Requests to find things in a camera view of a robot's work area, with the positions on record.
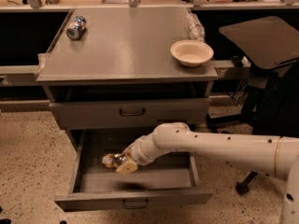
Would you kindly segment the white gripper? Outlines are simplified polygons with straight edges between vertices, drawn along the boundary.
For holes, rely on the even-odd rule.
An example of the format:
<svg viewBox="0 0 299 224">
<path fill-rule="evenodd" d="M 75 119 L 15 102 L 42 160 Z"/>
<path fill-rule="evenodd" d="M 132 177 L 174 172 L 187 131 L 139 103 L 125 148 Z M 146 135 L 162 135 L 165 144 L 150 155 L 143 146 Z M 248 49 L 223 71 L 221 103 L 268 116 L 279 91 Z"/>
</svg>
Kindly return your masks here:
<svg viewBox="0 0 299 224">
<path fill-rule="evenodd" d="M 126 159 L 118 162 L 116 172 L 121 175 L 128 175 L 137 170 L 138 165 L 146 165 L 147 159 L 141 150 L 139 144 L 131 144 L 123 153 L 131 159 Z"/>
</svg>

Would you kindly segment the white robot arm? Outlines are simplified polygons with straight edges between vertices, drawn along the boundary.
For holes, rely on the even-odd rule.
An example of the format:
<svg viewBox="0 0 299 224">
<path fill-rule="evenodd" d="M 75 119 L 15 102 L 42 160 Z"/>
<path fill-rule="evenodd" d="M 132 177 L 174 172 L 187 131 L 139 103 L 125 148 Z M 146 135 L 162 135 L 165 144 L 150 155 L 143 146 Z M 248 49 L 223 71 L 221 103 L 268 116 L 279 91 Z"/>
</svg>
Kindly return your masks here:
<svg viewBox="0 0 299 224">
<path fill-rule="evenodd" d="M 181 122 L 165 123 L 123 151 L 117 172 L 130 174 L 170 152 L 220 158 L 287 182 L 279 224 L 299 224 L 299 139 L 273 135 L 196 133 Z"/>
</svg>

